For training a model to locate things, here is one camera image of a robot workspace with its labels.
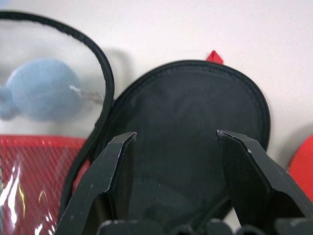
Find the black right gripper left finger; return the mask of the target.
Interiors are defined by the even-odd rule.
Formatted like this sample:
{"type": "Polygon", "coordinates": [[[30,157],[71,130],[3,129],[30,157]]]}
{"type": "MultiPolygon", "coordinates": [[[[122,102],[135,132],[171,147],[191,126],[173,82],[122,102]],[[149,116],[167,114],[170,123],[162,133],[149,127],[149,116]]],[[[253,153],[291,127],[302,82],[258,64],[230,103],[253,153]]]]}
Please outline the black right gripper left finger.
{"type": "Polygon", "coordinates": [[[133,188],[136,133],[114,137],[81,178],[57,235],[90,235],[95,225],[126,220],[133,188]]]}

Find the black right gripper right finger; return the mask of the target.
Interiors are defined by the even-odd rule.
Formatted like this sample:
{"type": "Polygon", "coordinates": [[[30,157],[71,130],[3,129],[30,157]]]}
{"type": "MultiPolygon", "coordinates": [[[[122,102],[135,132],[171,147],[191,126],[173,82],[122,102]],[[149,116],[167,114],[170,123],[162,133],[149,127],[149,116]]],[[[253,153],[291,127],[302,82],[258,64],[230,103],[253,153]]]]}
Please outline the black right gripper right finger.
{"type": "Polygon", "coordinates": [[[311,219],[313,204],[258,141],[218,130],[226,187],[241,226],[273,228],[279,219],[311,219]]]}

